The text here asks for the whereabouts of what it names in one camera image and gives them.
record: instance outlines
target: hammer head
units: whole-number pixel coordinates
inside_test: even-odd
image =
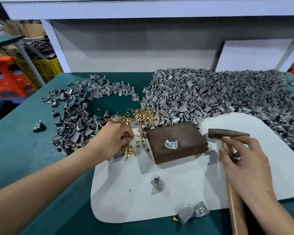
[[[220,128],[208,129],[208,137],[209,138],[222,138],[224,136],[227,136],[230,138],[235,138],[235,137],[243,136],[243,135],[249,136],[250,134],[238,132],[238,131],[234,131],[234,130],[229,130],[229,129],[220,129]]]

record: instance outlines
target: hammer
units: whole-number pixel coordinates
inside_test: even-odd
[[[247,135],[247,133],[242,133],[234,130],[228,129],[208,129],[208,137],[210,138],[235,138],[237,136]],[[227,145],[222,141],[222,148],[224,148],[232,161],[234,163],[237,160],[234,159],[233,148]],[[237,192],[233,189],[231,184],[228,182],[226,178],[226,188],[228,193],[228,203],[230,209],[230,217],[231,217],[231,226],[232,226],[232,234],[233,235],[248,235],[245,213],[244,213],[244,202],[242,198],[237,194]]]

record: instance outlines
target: hand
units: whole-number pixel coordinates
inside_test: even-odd
[[[94,150],[105,161],[112,158],[132,138],[134,133],[131,126],[122,120],[109,121],[85,147]]]
[[[262,199],[276,200],[269,160],[258,140],[248,136],[222,138],[222,140],[237,150],[235,157],[241,157],[237,163],[234,163],[227,151],[220,149],[220,158],[227,179],[245,203],[249,205]]]

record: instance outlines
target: green tabletop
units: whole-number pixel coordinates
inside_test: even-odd
[[[13,35],[0,35],[0,46],[9,45],[15,43],[20,39],[23,39],[24,35],[13,36]]]
[[[47,91],[53,88],[67,89],[66,82],[82,81],[89,78],[89,74],[106,75],[111,82],[130,83],[142,97],[142,89],[149,85],[153,73],[63,73],[43,86],[0,120],[0,188],[64,158],[50,140],[55,135],[55,118],[51,115],[51,105],[42,102],[41,97],[46,97]],[[64,102],[61,102],[59,107],[55,108],[62,115],[63,105]],[[109,110],[111,114],[117,111],[125,114],[128,108],[137,109],[140,104],[132,101],[131,96],[119,97],[113,94],[95,99],[90,103],[90,107],[94,114],[102,116],[104,110]],[[39,120],[47,126],[47,130],[33,133],[32,128]],[[94,217],[90,207],[93,173],[94,170],[90,170],[81,176],[21,234],[232,234],[228,209],[211,211],[208,216],[195,218],[184,227],[174,222],[172,217],[122,224],[100,222]],[[294,217],[294,198],[281,203]]]

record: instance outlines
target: metal table leg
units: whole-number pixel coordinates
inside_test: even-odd
[[[22,46],[22,44],[20,42],[16,42],[15,45],[16,45],[18,51],[23,56],[24,60],[27,62],[27,64],[30,67],[30,69],[33,71],[34,75],[36,76],[36,78],[40,82],[40,84],[42,86],[46,85],[45,82],[43,81],[41,75],[37,71],[35,65],[33,64],[33,62],[30,60],[29,56],[27,55],[27,53],[26,53],[24,47]]]

